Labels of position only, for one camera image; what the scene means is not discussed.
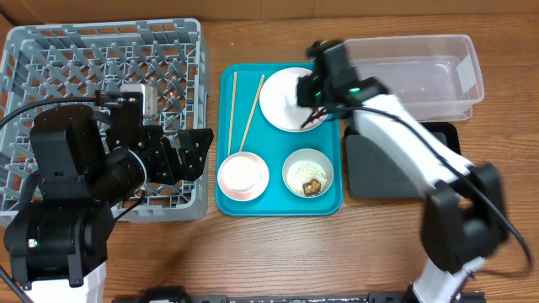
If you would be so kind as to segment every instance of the table surface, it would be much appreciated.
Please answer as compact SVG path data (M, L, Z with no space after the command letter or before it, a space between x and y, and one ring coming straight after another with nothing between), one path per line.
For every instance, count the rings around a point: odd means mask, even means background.
M211 46L207 121L215 131L221 74L231 64L305 61L304 50L314 40L469 35L486 97L469 121L455 123L462 154L499 169L510 219L539 253L538 14L215 22L202 23L202 29ZM404 290L419 277L426 259L419 242L420 201L357 200L346 189L343 206L331 216L233 218L215 204L216 139L209 161L204 218L120 223L114 229L105 302L176 284L192 295L354 295ZM9 270L1 247L0 263ZM510 271L524 264L511 239L487 268ZM480 274L466 290L485 292L489 302L539 302L538 285L537 271L518 279ZM4 283L0 301L17 301Z

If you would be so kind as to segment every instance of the wooden chopstick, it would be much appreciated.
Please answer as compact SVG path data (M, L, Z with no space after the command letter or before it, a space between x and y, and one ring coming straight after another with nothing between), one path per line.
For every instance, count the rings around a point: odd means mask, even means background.
M259 101L260 89L262 89L262 83L264 83L264 75L262 75L262 77L260 78L259 90L256 92L256 97L254 97L253 107L251 108L251 114L249 115L249 120L247 121L245 132L243 133L242 145L239 147L239 151L242 151L243 143L245 143L245 138L247 138L247 133L249 132L249 127L251 126L251 120L253 119L254 109L256 109L256 103Z
M234 125L234 104L236 103L236 82L237 82L237 72L234 72L234 86L232 87L232 109L230 110L230 127L228 128L228 156L230 156L230 145L232 144L232 126Z

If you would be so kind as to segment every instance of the white plastic container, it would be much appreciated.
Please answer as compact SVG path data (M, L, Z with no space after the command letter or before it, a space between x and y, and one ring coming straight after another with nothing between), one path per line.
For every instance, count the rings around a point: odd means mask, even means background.
M352 39L345 42L360 78L376 77L417 120L468 120L484 98L483 77L467 35Z

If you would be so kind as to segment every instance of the gray plastic crate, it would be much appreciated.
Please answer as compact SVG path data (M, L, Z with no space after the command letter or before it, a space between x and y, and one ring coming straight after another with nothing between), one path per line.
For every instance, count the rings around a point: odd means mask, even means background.
M162 125L178 147L176 130L205 127L209 71L210 50L195 19L17 27L8 34L0 63L0 116L48 98L93 96L96 89L119 90L123 83L144 82L157 88L160 105L157 119L144 123ZM8 172L5 182L0 179L0 226L17 214L21 183L37 169L29 129L39 112L20 115L0 135L0 156L8 162L0 163ZM99 125L102 135L106 127ZM206 164L204 175L193 183L147 183L146 203L122 219L201 218L207 210L207 175ZM35 197L40 198L39 190ZM113 207L114 216L136 199Z

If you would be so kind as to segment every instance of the blue tray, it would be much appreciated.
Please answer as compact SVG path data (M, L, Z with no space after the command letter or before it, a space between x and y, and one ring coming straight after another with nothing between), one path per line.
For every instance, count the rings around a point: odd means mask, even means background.
M216 170L228 154L228 127L234 72L237 72L237 88L231 153L239 151L262 74L265 75L265 79L268 79L275 72L287 67L312 69L310 63L237 64L228 67L223 72ZM335 177L331 187L317 198L305 199L294 195L288 190L282 178L282 168L286 158L292 152L302 148L312 148L323 152L334 165ZM270 170L268 188L257 199L237 202L229 199L216 184L216 202L224 213L228 215L331 215L343 203L339 122L337 120L326 120L310 131L289 133L277 129L268 122L260 110L260 105L257 104L243 151L255 153L264 159Z

